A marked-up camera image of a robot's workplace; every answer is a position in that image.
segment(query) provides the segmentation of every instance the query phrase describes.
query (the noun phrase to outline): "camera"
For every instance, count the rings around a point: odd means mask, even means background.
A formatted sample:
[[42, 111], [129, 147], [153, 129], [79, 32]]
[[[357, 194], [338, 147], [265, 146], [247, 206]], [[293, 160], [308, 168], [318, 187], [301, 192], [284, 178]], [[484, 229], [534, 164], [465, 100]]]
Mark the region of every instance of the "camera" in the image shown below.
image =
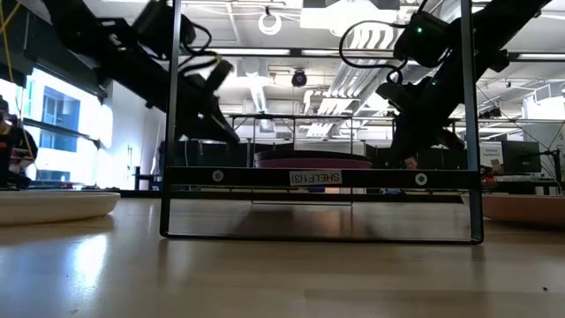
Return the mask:
[[292, 86], [293, 87], [303, 87], [306, 85], [308, 78], [304, 73], [304, 70], [295, 70], [294, 75], [292, 75]]

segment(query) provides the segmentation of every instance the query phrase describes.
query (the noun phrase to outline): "metal shelf frame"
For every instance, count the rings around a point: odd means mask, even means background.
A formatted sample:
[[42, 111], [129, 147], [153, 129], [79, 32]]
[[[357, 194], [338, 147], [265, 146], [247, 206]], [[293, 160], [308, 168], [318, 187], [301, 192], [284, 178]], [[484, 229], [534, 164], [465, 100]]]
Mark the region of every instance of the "metal shelf frame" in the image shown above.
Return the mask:
[[[179, 35], [181, 21], [181, 0], [172, 1], [174, 9], [171, 61], [179, 56]], [[484, 240], [482, 213], [482, 192], [478, 166], [478, 118], [475, 91], [475, 65], [471, 0], [462, 0], [462, 45], [465, 122], [467, 127], [468, 170], [339, 170], [342, 178], [338, 184], [324, 186], [340, 187], [394, 187], [415, 189], [467, 189], [470, 195], [470, 237], [468, 239], [401, 239], [401, 238], [355, 238], [355, 237], [314, 237], [314, 236], [265, 236], [233, 234], [189, 234], [170, 231], [170, 203], [177, 195], [173, 185], [199, 186], [251, 186], [287, 187], [296, 169], [253, 169], [253, 168], [211, 168], [176, 167], [174, 160], [175, 118], [177, 114], [178, 64], [170, 63], [170, 91], [167, 106], [167, 127], [165, 134], [165, 171], [161, 205], [160, 233], [169, 239], [221, 239], [299, 242], [339, 243], [406, 243], [406, 244], [480, 244]]]

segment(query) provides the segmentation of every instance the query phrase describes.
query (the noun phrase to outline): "round platform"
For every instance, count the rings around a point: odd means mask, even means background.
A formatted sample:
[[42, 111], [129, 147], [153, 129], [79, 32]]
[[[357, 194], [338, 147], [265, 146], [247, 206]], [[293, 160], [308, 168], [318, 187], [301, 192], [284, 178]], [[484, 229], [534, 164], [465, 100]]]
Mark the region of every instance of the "round platform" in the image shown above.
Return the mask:
[[118, 193], [2, 191], [0, 225], [50, 223], [106, 216]]
[[[469, 205], [469, 195], [461, 195]], [[565, 197], [548, 195], [483, 195], [483, 215], [495, 221], [565, 229]]]
[[255, 154], [257, 168], [371, 169], [371, 159], [329, 151], [264, 151]]

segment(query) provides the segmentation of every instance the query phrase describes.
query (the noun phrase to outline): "robotic arm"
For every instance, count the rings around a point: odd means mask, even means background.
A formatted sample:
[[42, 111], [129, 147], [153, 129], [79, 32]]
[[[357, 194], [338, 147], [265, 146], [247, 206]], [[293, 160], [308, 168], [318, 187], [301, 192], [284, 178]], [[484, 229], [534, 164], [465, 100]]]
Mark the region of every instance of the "robotic arm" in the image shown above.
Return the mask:
[[[155, 62], [156, 58], [170, 59], [173, 11], [166, 1], [150, 1], [133, 26], [124, 19], [96, 18], [82, 0], [42, 1], [63, 45], [95, 70], [100, 82], [116, 80], [147, 105], [166, 111], [170, 76]], [[195, 38], [194, 24], [184, 16], [180, 36], [185, 48]], [[239, 142], [214, 95], [232, 65], [222, 60], [214, 64], [208, 79], [179, 73], [176, 137]]]
[[[493, 0], [473, 14], [475, 29], [475, 81], [488, 68], [500, 72], [509, 65], [503, 47], [536, 17], [551, 0]], [[404, 159], [423, 148], [442, 144], [464, 147], [464, 142], [444, 127], [455, 108], [463, 102], [463, 56], [461, 21], [448, 24], [419, 11], [398, 39], [394, 56], [414, 59], [426, 67], [441, 67], [433, 77], [418, 84], [384, 83], [376, 93], [399, 112], [392, 148]]]

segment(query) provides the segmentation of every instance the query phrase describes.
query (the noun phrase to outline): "wooden floor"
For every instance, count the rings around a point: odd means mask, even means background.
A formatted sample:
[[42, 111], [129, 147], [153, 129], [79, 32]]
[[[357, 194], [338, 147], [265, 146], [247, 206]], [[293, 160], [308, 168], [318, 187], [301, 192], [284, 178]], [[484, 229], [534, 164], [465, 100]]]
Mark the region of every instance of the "wooden floor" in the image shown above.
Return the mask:
[[[0, 317], [563, 317], [565, 233], [486, 223], [482, 246], [161, 239], [159, 201], [0, 228]], [[465, 237], [463, 205], [175, 202], [171, 229]]]

